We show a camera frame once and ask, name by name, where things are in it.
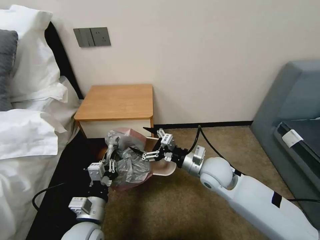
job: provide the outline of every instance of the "gray pillow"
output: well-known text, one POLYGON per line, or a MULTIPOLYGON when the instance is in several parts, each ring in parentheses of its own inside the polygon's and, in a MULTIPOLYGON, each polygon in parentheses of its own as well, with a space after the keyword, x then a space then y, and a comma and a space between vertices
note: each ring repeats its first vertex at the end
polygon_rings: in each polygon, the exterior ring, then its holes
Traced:
POLYGON ((8 82, 16 58, 18 34, 16 31, 0 29, 0 111, 12 109, 8 82))

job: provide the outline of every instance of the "nightstand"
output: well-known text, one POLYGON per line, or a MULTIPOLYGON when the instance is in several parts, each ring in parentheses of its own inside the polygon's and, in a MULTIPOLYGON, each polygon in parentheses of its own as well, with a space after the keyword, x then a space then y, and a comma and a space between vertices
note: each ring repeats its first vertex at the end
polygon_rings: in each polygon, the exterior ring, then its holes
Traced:
POLYGON ((118 127, 151 136, 143 127, 153 127, 152 85, 92 86, 74 119, 87 138, 104 138, 118 127))

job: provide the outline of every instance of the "white pillow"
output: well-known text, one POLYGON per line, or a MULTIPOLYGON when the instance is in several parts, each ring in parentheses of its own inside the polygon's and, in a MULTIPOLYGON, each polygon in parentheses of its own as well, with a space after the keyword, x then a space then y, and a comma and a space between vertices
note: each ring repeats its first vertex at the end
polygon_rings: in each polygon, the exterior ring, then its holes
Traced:
POLYGON ((59 100, 63 99, 61 88, 67 91, 59 83, 60 70, 44 37, 51 18, 50 12, 19 5, 0 10, 0 29, 15 30, 19 36, 14 76, 9 85, 11 102, 52 96, 59 100), (60 90, 52 94, 57 85, 60 90))
POLYGON ((66 130, 48 113, 26 109, 0 112, 0 159, 57 155, 55 132, 66 130))

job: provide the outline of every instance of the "plastic bag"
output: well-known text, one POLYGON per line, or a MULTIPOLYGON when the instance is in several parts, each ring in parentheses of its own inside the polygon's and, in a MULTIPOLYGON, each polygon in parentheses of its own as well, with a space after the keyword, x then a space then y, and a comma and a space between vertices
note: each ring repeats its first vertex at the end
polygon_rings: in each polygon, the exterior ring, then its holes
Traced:
POLYGON ((105 142, 108 145, 106 160, 109 161, 115 150, 120 159, 115 162, 116 171, 119 176, 112 181, 111 187, 115 190, 126 190, 135 187, 151 175, 151 166, 148 161, 143 161, 129 147, 144 150, 146 137, 129 128, 118 128, 111 130, 105 142))

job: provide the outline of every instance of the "black bed frame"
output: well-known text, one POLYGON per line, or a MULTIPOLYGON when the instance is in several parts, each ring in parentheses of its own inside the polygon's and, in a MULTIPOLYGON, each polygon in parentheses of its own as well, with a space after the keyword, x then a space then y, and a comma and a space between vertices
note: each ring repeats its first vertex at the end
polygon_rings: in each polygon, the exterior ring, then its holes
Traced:
MULTIPOLYGON (((60 68, 60 75, 68 78, 78 97, 83 99, 63 44, 52 23, 45 31, 45 38, 60 68)), ((66 184, 46 192, 27 240, 61 239, 63 234, 77 223, 76 216, 68 205, 72 197, 86 195, 84 186, 88 186, 90 178, 83 169, 94 161, 89 143, 79 132, 62 152, 49 187, 59 183, 66 184)))

